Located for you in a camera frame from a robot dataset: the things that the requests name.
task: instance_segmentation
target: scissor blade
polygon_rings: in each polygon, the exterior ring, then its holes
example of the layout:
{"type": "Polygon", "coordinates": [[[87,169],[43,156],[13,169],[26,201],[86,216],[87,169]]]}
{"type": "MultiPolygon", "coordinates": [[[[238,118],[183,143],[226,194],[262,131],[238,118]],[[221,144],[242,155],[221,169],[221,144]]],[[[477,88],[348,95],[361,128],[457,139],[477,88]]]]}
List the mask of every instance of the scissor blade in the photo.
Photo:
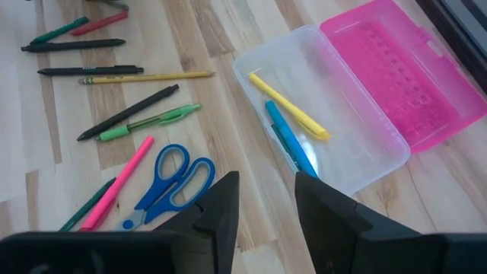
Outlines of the scissor blade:
{"type": "Polygon", "coordinates": [[[114,231],[132,231],[144,223],[145,210],[134,210],[125,220],[121,221],[113,230],[114,231]]]}

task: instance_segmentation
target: pink pencil case lid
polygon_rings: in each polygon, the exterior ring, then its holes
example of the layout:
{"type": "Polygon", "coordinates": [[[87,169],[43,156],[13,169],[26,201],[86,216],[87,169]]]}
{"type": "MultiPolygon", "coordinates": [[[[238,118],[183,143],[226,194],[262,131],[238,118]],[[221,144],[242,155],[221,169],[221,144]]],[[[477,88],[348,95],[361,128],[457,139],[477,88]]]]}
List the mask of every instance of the pink pencil case lid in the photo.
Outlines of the pink pencil case lid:
{"type": "Polygon", "coordinates": [[[431,148],[487,113],[454,58],[393,1],[372,1],[320,29],[411,152],[431,148]]]}

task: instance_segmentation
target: blue scissors handle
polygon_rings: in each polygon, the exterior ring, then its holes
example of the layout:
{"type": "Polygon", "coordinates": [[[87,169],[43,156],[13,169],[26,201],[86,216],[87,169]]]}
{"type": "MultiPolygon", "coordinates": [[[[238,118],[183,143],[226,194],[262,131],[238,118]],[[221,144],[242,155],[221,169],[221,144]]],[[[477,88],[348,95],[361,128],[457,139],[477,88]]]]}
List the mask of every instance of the blue scissors handle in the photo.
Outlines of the blue scissors handle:
{"type": "Polygon", "coordinates": [[[188,166],[189,152],[182,145],[171,144],[163,148],[156,158],[154,166],[154,182],[152,183],[151,188],[135,206],[134,210],[149,209],[174,182],[181,179],[188,166]],[[174,151],[181,153],[183,156],[183,162],[177,168],[174,174],[172,174],[170,177],[164,178],[161,170],[162,164],[166,160],[166,157],[174,151]]]}
{"type": "Polygon", "coordinates": [[[191,167],[189,167],[188,173],[185,174],[180,180],[177,181],[177,185],[171,189],[167,195],[163,196],[162,199],[157,201],[153,206],[151,206],[147,210],[147,215],[145,216],[144,224],[148,224],[155,218],[157,218],[160,214],[167,212],[167,211],[181,211],[190,207],[194,201],[199,199],[202,195],[206,193],[206,191],[212,186],[213,179],[215,178],[215,165],[213,164],[212,160],[208,158],[198,158],[196,159],[191,167]],[[178,205],[174,202],[174,197],[178,194],[184,187],[191,181],[191,179],[195,176],[196,171],[206,166],[208,168],[208,176],[205,179],[205,182],[198,190],[198,192],[188,199],[184,204],[178,205]]]}

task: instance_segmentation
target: yellow highlighter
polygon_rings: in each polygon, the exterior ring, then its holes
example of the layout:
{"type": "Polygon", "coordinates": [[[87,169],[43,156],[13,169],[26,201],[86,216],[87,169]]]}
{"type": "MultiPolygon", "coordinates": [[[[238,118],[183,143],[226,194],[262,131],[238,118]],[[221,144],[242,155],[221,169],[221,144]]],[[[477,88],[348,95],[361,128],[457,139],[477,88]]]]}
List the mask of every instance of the yellow highlighter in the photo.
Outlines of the yellow highlighter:
{"type": "Polygon", "coordinates": [[[293,103],[289,102],[284,96],[280,95],[279,92],[275,91],[271,86],[265,83],[259,76],[254,73],[250,74],[250,82],[260,88],[267,95],[272,97],[272,99],[278,101],[292,116],[298,121],[299,125],[303,127],[310,135],[314,138],[328,141],[332,136],[320,126],[315,120],[309,117],[303,110],[298,109],[293,103]]]}

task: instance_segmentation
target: black object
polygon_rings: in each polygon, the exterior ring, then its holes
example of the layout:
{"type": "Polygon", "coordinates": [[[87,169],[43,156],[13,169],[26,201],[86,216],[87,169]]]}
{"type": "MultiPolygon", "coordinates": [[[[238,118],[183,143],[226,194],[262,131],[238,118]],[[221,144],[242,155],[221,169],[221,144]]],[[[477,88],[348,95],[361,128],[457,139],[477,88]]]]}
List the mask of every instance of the black object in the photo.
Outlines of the black object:
{"type": "Polygon", "coordinates": [[[136,65],[115,65],[112,67],[89,67],[89,68],[43,68],[37,73],[48,76],[70,76],[70,75],[122,75],[144,72],[143,68],[136,65]]]}
{"type": "Polygon", "coordinates": [[[0,272],[230,274],[239,175],[152,232],[29,232],[0,242],[0,272]]]}
{"type": "Polygon", "coordinates": [[[487,273],[487,234],[422,235],[304,172],[295,195],[317,274],[487,273]]]}
{"type": "Polygon", "coordinates": [[[105,40],[92,40],[81,42],[67,42],[67,43],[39,43],[29,46],[22,46],[22,51],[28,51],[31,53],[47,53],[52,51],[70,50],[70,49],[91,49],[101,48],[107,46],[120,46],[126,41],[122,39],[105,39],[105,40]]]}
{"type": "Polygon", "coordinates": [[[487,92],[487,1],[416,0],[487,92]]]}
{"type": "Polygon", "coordinates": [[[144,100],[136,103],[135,105],[129,107],[128,109],[122,111],[121,113],[118,113],[115,116],[112,116],[109,119],[103,121],[102,123],[99,123],[96,126],[92,127],[91,129],[83,132],[78,137],[78,141],[93,138],[96,135],[101,134],[102,132],[106,131],[110,127],[115,126],[117,123],[122,122],[123,120],[129,118],[130,116],[136,114],[137,112],[147,107],[150,107],[151,105],[157,103],[158,101],[164,98],[171,96],[172,94],[174,94],[174,92],[177,91],[178,88],[180,88],[180,86],[175,84],[174,86],[167,87],[162,91],[159,91],[156,94],[145,98],[144,100]]]}

